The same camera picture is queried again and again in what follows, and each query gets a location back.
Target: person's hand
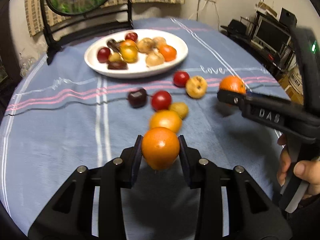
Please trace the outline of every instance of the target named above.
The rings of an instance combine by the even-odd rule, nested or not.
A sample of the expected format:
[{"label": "person's hand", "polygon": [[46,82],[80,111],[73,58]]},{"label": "person's hand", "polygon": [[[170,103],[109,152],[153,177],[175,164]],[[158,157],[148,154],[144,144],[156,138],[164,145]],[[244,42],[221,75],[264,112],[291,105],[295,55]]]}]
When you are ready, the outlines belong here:
[{"label": "person's hand", "polygon": [[[278,139],[279,145],[285,145],[287,138],[284,134]],[[290,167],[291,159],[288,153],[288,148],[285,146],[280,155],[280,167],[277,173],[277,179],[281,186],[285,182],[287,171]],[[300,179],[310,183],[308,190],[303,198],[308,198],[320,194],[320,162],[319,161],[300,161],[298,162],[293,173]]]}]

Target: oval plate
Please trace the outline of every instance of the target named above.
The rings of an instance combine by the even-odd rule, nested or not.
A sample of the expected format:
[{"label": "oval plate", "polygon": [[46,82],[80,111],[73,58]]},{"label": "oval plate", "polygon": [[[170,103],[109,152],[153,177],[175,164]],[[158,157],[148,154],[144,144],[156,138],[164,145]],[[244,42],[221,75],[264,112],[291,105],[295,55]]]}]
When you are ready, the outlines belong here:
[{"label": "oval plate", "polygon": [[[107,64],[99,63],[97,59],[97,53],[99,49],[107,46],[107,41],[114,39],[116,41],[124,40],[124,37],[129,32],[135,32],[138,34],[138,40],[143,38],[155,38],[164,37],[167,44],[173,46],[177,50],[177,57],[173,61],[164,62],[161,65],[155,67],[146,66],[146,54],[139,53],[138,61],[136,63],[129,63],[127,70],[109,70],[107,69]],[[127,30],[118,33],[113,33],[106,37],[101,38],[92,44],[84,54],[84,60],[89,65],[90,68],[97,71],[98,73],[113,77],[113,78],[143,78],[158,75],[160,73],[166,72],[182,62],[188,55],[188,46],[186,43],[176,35],[172,33],[167,33],[158,30],[148,30],[148,29],[137,29],[137,30]]]}]

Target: white wall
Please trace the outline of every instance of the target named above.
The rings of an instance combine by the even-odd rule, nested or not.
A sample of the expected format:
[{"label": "white wall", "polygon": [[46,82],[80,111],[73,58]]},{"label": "white wall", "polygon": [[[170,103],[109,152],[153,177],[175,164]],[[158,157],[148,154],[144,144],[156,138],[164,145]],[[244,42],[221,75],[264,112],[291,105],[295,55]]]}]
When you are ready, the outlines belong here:
[{"label": "white wall", "polygon": [[[231,19],[240,19],[240,16],[249,17],[255,14],[254,6],[259,0],[217,0],[217,11],[219,13],[220,25],[228,25]],[[168,5],[161,3],[134,4],[133,19],[146,17],[174,16],[196,18],[198,0],[186,0],[183,5]],[[298,25],[308,26],[314,30],[320,39],[320,18],[309,0],[265,0],[280,15],[281,8],[294,13],[298,19]],[[204,0],[201,0],[199,8],[203,8]],[[10,1],[10,20],[12,36],[15,41],[17,53],[23,56],[31,55],[38,58],[38,51],[44,46],[41,35],[31,38],[28,33],[25,17],[24,0]],[[218,18],[214,4],[208,2],[204,10],[199,14],[198,20],[218,30]]]}]

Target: black speaker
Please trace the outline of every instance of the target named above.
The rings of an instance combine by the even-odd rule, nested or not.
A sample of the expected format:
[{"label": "black speaker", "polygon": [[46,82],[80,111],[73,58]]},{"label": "black speaker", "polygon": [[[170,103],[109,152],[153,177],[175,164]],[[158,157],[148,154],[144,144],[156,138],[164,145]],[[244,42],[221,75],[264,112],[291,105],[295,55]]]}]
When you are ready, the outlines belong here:
[{"label": "black speaker", "polygon": [[297,25],[297,18],[293,13],[282,8],[279,22],[287,27],[290,27],[291,25],[295,27]]}]

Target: tablecloth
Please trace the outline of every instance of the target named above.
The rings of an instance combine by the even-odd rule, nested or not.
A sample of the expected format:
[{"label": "tablecloth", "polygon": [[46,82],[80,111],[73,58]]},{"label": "tablecloth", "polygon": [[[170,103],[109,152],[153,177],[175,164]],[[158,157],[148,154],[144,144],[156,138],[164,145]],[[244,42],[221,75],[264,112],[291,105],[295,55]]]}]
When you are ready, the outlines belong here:
[{"label": "tablecloth", "polygon": [[[148,130],[153,114],[150,104],[133,109],[128,91],[144,87],[181,92],[189,116],[183,134],[189,147],[220,167],[244,166],[271,198],[278,191],[276,171],[281,147],[279,132],[241,117],[241,113],[218,103],[215,94],[194,100],[172,85],[172,75],[184,69],[201,75],[208,91],[217,91],[221,78],[241,77],[247,90],[287,98],[270,73],[236,43],[209,26],[175,18],[134,21],[134,27],[173,33],[189,49],[187,58],[173,70],[148,79],[120,80],[102,76],[84,61],[84,52],[97,38],[69,45],[57,53],[51,65],[46,56],[17,86],[0,126],[0,200],[27,234],[47,201],[80,165],[103,166],[134,145]],[[228,211],[224,195],[224,234]],[[122,190],[124,222],[128,239],[192,239],[199,191],[187,188],[180,161],[154,173],[142,160],[135,187]],[[97,235],[98,194],[94,201],[92,233]]]}]

